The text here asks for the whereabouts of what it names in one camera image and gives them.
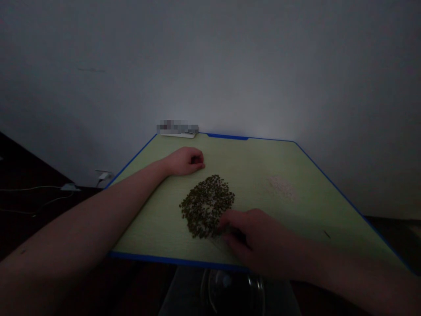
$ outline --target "right hand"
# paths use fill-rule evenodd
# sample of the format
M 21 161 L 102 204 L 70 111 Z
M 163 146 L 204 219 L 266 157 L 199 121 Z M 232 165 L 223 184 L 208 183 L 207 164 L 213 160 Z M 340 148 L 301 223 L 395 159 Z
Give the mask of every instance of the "right hand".
M 231 233 L 223 238 L 238 259 L 252 271 L 280 280 L 306 279 L 310 241 L 286 229 L 260 209 L 247 212 L 227 210 L 221 216 L 219 227 L 227 224 L 245 234 L 247 244 Z

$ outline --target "dark floor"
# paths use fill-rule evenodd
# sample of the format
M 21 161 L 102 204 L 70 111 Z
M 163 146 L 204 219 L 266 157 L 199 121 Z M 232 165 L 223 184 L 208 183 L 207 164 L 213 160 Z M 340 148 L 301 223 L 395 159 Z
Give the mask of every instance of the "dark floor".
M 61 187 L 72 181 L 0 133 L 0 188 L 16 189 L 45 185 Z M 30 191 L 0 191 L 0 260 L 51 220 L 89 198 L 100 189 L 82 188 L 72 196 L 40 207 L 69 192 L 55 188 Z M 420 239 L 405 221 L 369 220 L 410 264 L 421 272 Z M 105 258 L 72 291 L 58 315 L 156 315 L 175 266 Z M 365 312 L 315 286 L 292 282 L 303 315 L 366 315 Z

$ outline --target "left hand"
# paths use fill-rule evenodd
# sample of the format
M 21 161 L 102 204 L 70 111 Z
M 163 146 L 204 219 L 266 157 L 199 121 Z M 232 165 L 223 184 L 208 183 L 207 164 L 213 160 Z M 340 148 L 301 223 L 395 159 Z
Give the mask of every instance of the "left hand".
M 184 176 L 203 169 L 203 153 L 193 147 L 182 147 L 164 159 L 170 175 Z

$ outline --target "white wall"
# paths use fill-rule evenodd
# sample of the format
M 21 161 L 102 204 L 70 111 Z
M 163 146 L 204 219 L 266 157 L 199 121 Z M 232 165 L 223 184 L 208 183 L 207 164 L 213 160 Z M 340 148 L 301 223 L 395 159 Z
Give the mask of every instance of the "white wall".
M 3 0 L 0 131 L 78 185 L 157 120 L 297 141 L 365 214 L 421 219 L 417 1 Z

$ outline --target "pile of mung beans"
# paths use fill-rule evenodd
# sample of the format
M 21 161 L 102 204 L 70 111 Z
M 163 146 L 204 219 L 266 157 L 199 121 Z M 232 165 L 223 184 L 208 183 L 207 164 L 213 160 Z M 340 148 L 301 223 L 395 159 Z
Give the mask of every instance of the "pile of mung beans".
M 193 238 L 217 235 L 219 218 L 231 208 L 234 197 L 219 175 L 210 176 L 191 189 L 179 207 Z

